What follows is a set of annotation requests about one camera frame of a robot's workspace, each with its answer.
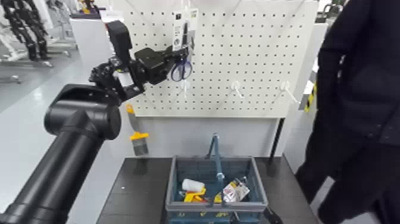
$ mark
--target sleeve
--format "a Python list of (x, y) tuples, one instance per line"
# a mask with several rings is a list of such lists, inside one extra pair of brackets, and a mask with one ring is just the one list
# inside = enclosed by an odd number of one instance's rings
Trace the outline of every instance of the sleeve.
[(330, 28), (318, 55), (317, 107), (324, 109), (334, 100), (342, 57), (352, 51), (363, 28), (370, 21), (372, 0), (350, 0)]

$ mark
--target blue basket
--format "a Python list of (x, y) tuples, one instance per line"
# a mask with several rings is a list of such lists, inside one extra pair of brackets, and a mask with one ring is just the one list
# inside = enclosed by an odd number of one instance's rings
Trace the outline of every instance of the blue basket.
[[(247, 177), (250, 193), (236, 203), (185, 203), (182, 191), (184, 179), (192, 179), (205, 184), (205, 197), (216, 194), (235, 178)], [(221, 158), (218, 152), (218, 136), (212, 138), (210, 150), (205, 157), (174, 157), (170, 181), (168, 183), (165, 209), (170, 224), (209, 223), (259, 223), (267, 208), (267, 196), (253, 157)]]

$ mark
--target pegboard hook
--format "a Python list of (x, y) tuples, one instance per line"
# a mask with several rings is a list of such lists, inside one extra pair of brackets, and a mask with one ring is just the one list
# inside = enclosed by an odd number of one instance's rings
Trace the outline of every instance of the pegboard hook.
[(285, 82), (283, 82), (281, 85), (280, 85), (280, 90), (283, 92), (283, 91), (286, 91), (287, 92), (287, 94), (289, 94), (289, 96), (291, 97), (291, 99), (295, 102), (295, 103), (297, 103), (297, 104), (301, 104), (301, 102), (300, 101), (298, 101), (297, 99), (296, 99), (296, 97), (293, 95), (293, 93), (289, 90), (289, 88), (290, 88), (290, 82), (289, 81), (285, 81)]
[(180, 82), (180, 87), (183, 89), (183, 96), (186, 99), (188, 97), (188, 89), (190, 89), (190, 82), (185, 79)]
[(187, 0), (187, 5), (184, 4), (184, 0), (180, 0), (180, 6), (182, 7), (183, 10), (188, 12), (190, 9), (190, 0)]
[(242, 98), (242, 99), (244, 98), (244, 96), (239, 91), (239, 89), (240, 89), (240, 82), (239, 81), (232, 82), (232, 84), (230, 85), (230, 89), (232, 91), (235, 91), (240, 98)]

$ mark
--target black pole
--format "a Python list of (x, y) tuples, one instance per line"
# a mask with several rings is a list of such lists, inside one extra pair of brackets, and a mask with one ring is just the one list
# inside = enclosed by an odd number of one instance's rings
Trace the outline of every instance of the black pole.
[(269, 164), (272, 164), (272, 161), (274, 160), (276, 147), (278, 146), (279, 137), (280, 137), (280, 133), (282, 132), (282, 127), (283, 127), (284, 122), (285, 122), (285, 118), (279, 119), (278, 128), (276, 129), (276, 133), (275, 133), (274, 144), (272, 145), (270, 159), (268, 161)]
[(104, 140), (84, 110), (73, 113), (0, 223), (66, 223)]

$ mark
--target person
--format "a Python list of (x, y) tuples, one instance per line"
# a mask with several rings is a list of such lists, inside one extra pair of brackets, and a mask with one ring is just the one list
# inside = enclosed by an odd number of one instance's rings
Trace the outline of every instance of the person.
[(400, 178), (400, 1), (350, 0), (318, 55), (317, 107), (296, 178), (325, 224), (367, 211)]

